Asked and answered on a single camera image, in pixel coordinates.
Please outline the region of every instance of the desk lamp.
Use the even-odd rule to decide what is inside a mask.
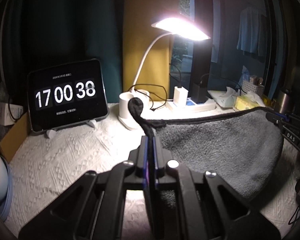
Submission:
[[[161,17],[161,19],[154,21],[151,24],[152,27],[158,28],[161,30],[164,30],[166,32],[160,34],[158,37],[156,37],[149,45],[149,47],[146,49],[137,74],[134,78],[133,81],[133,87],[130,89],[128,92],[121,93],[119,95],[119,120],[120,122],[129,130],[134,130],[138,129],[140,126],[135,122],[133,117],[130,115],[129,110],[128,110],[128,102],[131,98],[137,97],[140,98],[143,102],[144,105],[144,110],[149,109],[149,95],[150,93],[146,90],[139,90],[140,92],[135,90],[134,85],[137,84],[137,80],[139,78],[142,66],[144,61],[146,60],[146,57],[152,48],[152,46],[162,37],[167,36],[167,35],[174,35],[178,34],[181,37],[190,39],[192,41],[203,41],[210,39],[209,36],[207,36],[205,33],[203,33],[199,28],[197,28],[194,24],[194,22],[190,21],[189,19],[183,17],[180,14],[176,15],[169,15],[165,17]]]

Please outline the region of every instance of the clock digit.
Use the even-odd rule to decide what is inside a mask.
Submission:
[[[54,99],[58,104],[60,104],[63,101],[63,91],[61,87],[56,87],[56,89],[54,90]]]
[[[35,95],[35,98],[39,98],[38,99],[38,101],[39,101],[39,108],[41,108],[42,104],[41,104],[41,92],[40,91]]]
[[[70,91],[70,96],[69,96],[69,97],[68,97],[68,95],[67,95],[67,89],[69,89],[69,91]],[[67,101],[71,101],[71,99],[72,99],[72,97],[73,97],[73,95],[72,95],[72,87],[71,87],[70,85],[65,85],[65,87],[64,87],[64,89],[63,89],[63,94],[64,94],[65,99],[66,99]]]
[[[46,104],[45,104],[45,106],[48,106],[49,98],[50,98],[50,93],[51,93],[51,89],[43,90],[43,93],[44,93],[44,94],[48,93],[47,99],[46,99]]]
[[[93,97],[96,94],[96,90],[94,89],[94,83],[91,80],[86,82],[86,93],[88,97]]]
[[[82,82],[78,82],[76,85],[75,85],[76,88],[80,87],[79,88],[79,93],[77,94],[77,97],[78,98],[84,98],[85,95],[86,95],[86,92],[84,91],[84,84]]]

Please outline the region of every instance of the wall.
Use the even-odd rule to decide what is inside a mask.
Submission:
[[[225,0],[225,38],[222,64],[211,64],[210,71],[218,76],[238,81],[242,66],[245,65],[250,74],[263,76],[265,64],[251,57],[244,56],[242,50],[237,50],[240,28],[240,13],[248,6],[254,6],[264,15],[264,0]],[[221,89],[226,82],[210,77],[209,89]]]

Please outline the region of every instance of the lamp head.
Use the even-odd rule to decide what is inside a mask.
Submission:
[[[151,25],[154,28],[168,31],[172,34],[178,34],[181,37],[193,40],[203,41],[210,39],[208,35],[202,32],[194,25],[194,22],[188,20],[182,15],[165,17]]]

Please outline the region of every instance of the silver bolt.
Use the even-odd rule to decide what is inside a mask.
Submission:
[[[170,161],[168,161],[167,164],[170,168],[173,168],[173,169],[179,166],[179,163],[176,160],[170,160]]]
[[[206,171],[206,175],[210,178],[213,178],[217,175],[217,173],[213,171]]]
[[[134,163],[132,161],[125,161],[125,162],[123,162],[123,164],[129,165],[129,166],[134,165]]]

